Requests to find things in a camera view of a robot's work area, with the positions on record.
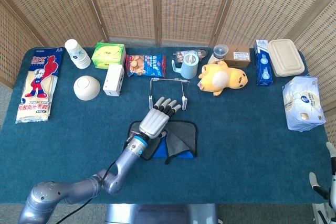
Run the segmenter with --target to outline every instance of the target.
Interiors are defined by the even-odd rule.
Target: plastic cup stack
[[[84,69],[90,66],[90,57],[75,39],[68,39],[65,42],[64,47],[77,68]]]

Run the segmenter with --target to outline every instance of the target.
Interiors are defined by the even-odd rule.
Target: yellow plush toy
[[[198,83],[199,88],[202,91],[214,92],[214,96],[220,95],[225,88],[241,89],[247,84],[244,71],[229,68],[224,61],[204,65],[198,78],[201,79]]]

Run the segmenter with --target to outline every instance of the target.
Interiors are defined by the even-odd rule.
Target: white bowl
[[[83,101],[95,98],[100,91],[100,83],[92,76],[81,76],[73,85],[75,95]]]

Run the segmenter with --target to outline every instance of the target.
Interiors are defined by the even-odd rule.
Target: blue mug
[[[182,66],[177,68],[175,61],[172,60],[173,70],[176,73],[180,73],[185,79],[193,79],[197,75],[198,56],[196,54],[187,54],[183,58]]]

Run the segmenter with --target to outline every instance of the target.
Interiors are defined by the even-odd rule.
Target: robotic arm
[[[331,158],[331,187],[329,191],[322,188],[317,182],[315,173],[309,173],[309,181],[313,190],[321,195],[323,199],[328,200],[329,206],[336,211],[336,148],[330,142],[327,142],[326,146]],[[336,217],[331,218],[330,224],[336,224]]]
[[[134,136],[115,161],[118,173],[101,170],[98,174],[77,183],[65,184],[42,182],[30,192],[18,224],[46,224],[57,204],[64,199],[68,204],[75,204],[98,195],[103,188],[110,194],[116,194],[123,186],[126,174],[147,147],[147,141],[156,138],[163,130],[169,118],[181,107],[173,107],[176,100],[163,102],[161,97],[142,120],[140,134]]]

